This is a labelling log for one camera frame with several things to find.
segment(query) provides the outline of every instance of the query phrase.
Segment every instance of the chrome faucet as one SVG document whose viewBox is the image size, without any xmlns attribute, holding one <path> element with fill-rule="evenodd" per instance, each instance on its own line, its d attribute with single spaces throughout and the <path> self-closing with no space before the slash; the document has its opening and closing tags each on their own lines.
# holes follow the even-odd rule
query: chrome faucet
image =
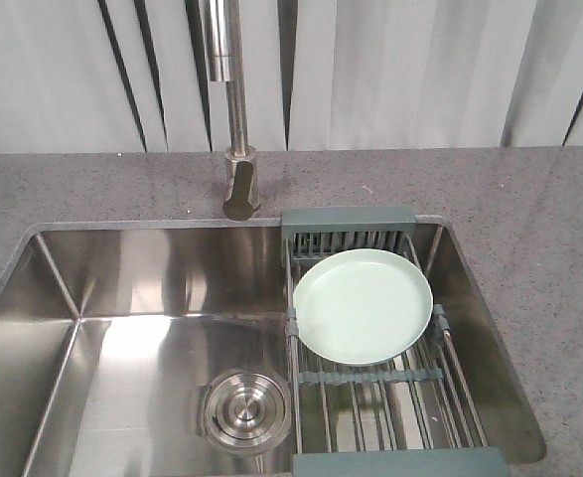
<svg viewBox="0 0 583 477">
<path fill-rule="evenodd" d="M 231 146 L 225 151 L 228 190 L 222 205 L 234 221 L 246 221 L 260 208 L 256 150 L 247 140 L 238 0 L 204 2 L 211 81 L 226 83 Z"/>
</svg>

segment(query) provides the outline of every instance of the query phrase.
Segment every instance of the quartz countertop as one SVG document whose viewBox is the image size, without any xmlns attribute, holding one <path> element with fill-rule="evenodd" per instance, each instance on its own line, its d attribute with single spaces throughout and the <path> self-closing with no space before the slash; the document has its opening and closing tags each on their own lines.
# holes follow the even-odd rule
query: quartz countertop
<svg viewBox="0 0 583 477">
<path fill-rule="evenodd" d="M 512 476 L 583 475 L 583 147 L 259 153 L 258 217 L 407 204 L 452 223 L 538 418 L 547 456 Z M 0 155 L 0 276 L 42 222 L 222 217 L 220 154 Z"/>
</svg>

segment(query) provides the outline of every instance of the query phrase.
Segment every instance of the sink drain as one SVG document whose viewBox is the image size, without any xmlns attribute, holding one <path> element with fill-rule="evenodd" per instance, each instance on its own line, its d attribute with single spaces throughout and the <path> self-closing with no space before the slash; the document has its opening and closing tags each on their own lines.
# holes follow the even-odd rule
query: sink drain
<svg viewBox="0 0 583 477">
<path fill-rule="evenodd" d="M 258 373 L 233 373 L 211 384 L 203 426 L 225 450 L 261 453 L 278 445 L 290 425 L 288 393 Z"/>
</svg>

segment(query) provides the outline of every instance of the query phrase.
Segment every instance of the plate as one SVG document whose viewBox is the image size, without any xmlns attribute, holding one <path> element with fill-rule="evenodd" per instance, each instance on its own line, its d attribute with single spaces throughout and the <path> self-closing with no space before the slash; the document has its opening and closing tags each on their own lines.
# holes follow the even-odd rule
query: plate
<svg viewBox="0 0 583 477">
<path fill-rule="evenodd" d="M 404 257 L 358 248 L 310 268 L 293 302 L 298 336 L 309 349 L 337 363 L 367 366 L 417 341 L 430 320 L 432 291 Z"/>
</svg>

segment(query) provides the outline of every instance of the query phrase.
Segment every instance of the stainless steel sink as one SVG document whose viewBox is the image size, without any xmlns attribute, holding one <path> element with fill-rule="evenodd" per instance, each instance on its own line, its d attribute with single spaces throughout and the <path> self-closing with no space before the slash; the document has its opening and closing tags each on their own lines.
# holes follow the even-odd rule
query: stainless steel sink
<svg viewBox="0 0 583 477">
<path fill-rule="evenodd" d="M 412 241 L 422 260 L 437 250 L 433 294 L 488 441 L 509 462 L 540 459 L 542 436 L 451 230 L 420 218 Z M 32 230 L 0 286 L 0 475 L 289 472 L 285 322 L 277 220 Z M 405 432 L 408 394 L 388 398 Z M 345 397 L 339 406 L 350 428 Z M 324 451 L 318 409 L 302 412 L 308 451 Z"/>
</svg>

